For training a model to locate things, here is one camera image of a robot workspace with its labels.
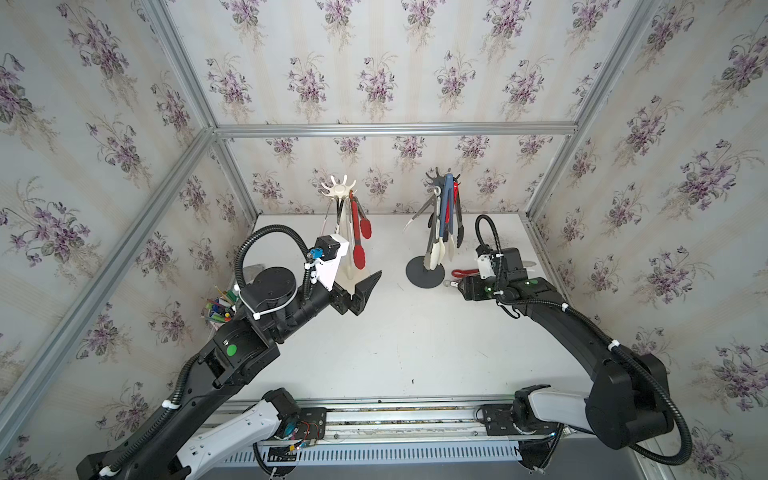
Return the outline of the dark grey utensil rack stand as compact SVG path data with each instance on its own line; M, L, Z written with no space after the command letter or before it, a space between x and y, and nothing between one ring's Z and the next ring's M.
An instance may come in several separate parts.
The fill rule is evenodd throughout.
M438 172L440 175L444 175L448 171L450 171L454 175L455 179L460 183L460 176L461 176L461 174L454 174L451 169L448 169L446 172L441 173L440 170L438 168L436 168L433 174L430 174L430 173L426 174L426 177L427 177L427 180L428 180L428 193L429 193L429 197L431 195L430 191L432 189L431 179L434 177L435 173ZM427 212L430 212L430 216L431 216L431 214L433 213L433 208L429 208L425 213L427 213ZM428 222L427 222L427 228L428 228L427 247L428 247L429 240L430 240L430 228L428 226ZM438 285L440 285L444 281L444 279L445 279L445 268L443 266L443 262L446 259L448 259L448 258L446 258L442 262L442 265L438 266L436 270L428 271L424 267L424 258L425 258L426 250L425 250L425 253L422 256L414 257L414 258L412 258L408 262L408 264L406 265L405 272L406 272L407 279L414 286L422 288L422 289L431 289L431 288L437 287Z

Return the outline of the black steel tongs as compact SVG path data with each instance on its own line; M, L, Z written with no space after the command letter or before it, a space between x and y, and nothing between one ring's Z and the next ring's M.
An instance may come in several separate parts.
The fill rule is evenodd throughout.
M456 196L456 247L460 248L464 240L463 212L461 206L460 183L458 182L458 191Z

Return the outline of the red handled steel tongs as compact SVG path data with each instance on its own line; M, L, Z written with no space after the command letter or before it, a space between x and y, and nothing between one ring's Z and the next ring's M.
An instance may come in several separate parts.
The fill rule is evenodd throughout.
M449 223L449 239L455 240L455 227L456 227L456 196L458 191L458 182L454 178L453 185L451 188L451 199L450 199L450 223Z

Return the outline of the cream utensil rack stand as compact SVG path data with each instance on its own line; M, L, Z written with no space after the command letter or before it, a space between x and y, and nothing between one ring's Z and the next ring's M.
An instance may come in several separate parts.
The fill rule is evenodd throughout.
M342 179L337 179L333 175L328 180L321 182L321 193L332 199L333 197L340 197L344 199L342 215L339 221L339 230L337 233L349 242L348 254L341 260L341 265L337 273L336 281L348 291L353 292L355 284L361 281L368 273L366 266L363 270L358 270L353 262L353 247L354 247L354 235L353 235L353 222L352 212L350 207L350 193L355 195L356 181L349 181L346 175Z

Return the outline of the cream steel tongs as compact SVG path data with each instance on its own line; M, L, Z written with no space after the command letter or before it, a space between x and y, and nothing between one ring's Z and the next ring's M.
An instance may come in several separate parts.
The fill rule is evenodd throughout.
M425 201L425 203L420 207L419 210L417 210L408 220L408 222L405 224L403 228L403 232L405 232L408 227L422 214L424 214L429 208L433 208L435 203L440 199L441 196L441 188L440 187L433 187L430 191L431 195L430 197Z

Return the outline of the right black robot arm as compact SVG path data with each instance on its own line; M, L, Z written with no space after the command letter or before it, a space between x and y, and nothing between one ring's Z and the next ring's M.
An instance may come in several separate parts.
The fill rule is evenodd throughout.
M571 427L613 450L629 448L662 465L685 464L693 453L692 432L671 397L661 360L622 345L571 306L549 281L529 276L518 250L502 247L489 215L479 215L475 223L488 224L493 234L492 243L481 241L476 249L478 256L488 258L491 274L461 279L463 298L493 301L507 316L526 317L543 327L592 382L587 394L558 394L549 384L516 391L510 408L513 428L532 435L552 424L554 437L560 439L564 428Z

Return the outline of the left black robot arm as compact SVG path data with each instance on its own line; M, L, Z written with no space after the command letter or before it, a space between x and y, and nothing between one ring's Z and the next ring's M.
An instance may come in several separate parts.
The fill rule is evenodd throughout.
M282 233L304 260L298 281L285 267L269 267L252 281L244 275L246 254L261 238ZM284 388L270 390L233 420L201 433L219 407L276 360L288 337L325 308L361 314L382 274L375 272L348 292L336 281L347 241L337 235L317 238L308 247L286 225L264 226L249 235L234 260L238 300L202 349L181 367L172 393L126 441L111 451L86 456L76 468L80 479L198 479L248 443L273 437L300 415Z

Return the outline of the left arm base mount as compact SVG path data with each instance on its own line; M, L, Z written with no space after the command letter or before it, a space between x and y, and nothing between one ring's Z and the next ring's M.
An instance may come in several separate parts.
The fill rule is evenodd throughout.
M302 409L284 388L268 391L262 399L276 409L279 421L276 433L269 440L282 441L282 444L266 446L255 442L254 455L264 472L284 476L295 468L300 453L325 437L328 409Z

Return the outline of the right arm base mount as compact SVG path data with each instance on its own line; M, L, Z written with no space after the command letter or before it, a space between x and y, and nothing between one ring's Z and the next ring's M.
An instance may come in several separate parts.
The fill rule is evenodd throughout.
M543 474L563 438L565 425L543 421L533 413L530 396L549 388L549 384L525 387L515 392L508 404L481 405L475 411L475 419L488 436L519 434L526 437L519 446L520 464L530 472Z

